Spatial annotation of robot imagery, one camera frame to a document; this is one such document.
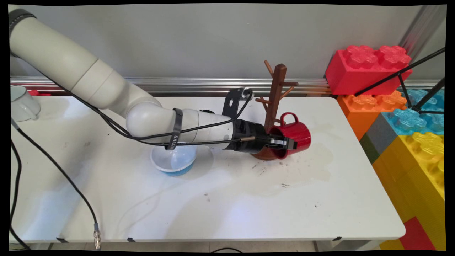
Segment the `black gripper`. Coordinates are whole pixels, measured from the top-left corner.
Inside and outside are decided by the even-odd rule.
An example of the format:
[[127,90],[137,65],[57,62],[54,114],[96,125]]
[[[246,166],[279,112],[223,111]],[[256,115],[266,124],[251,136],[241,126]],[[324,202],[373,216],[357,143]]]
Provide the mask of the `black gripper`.
[[245,120],[234,121],[234,138],[255,137],[254,140],[233,142],[233,151],[256,154],[264,147],[278,150],[296,150],[298,144],[291,138],[283,138],[280,134],[267,134],[265,127],[259,123]]

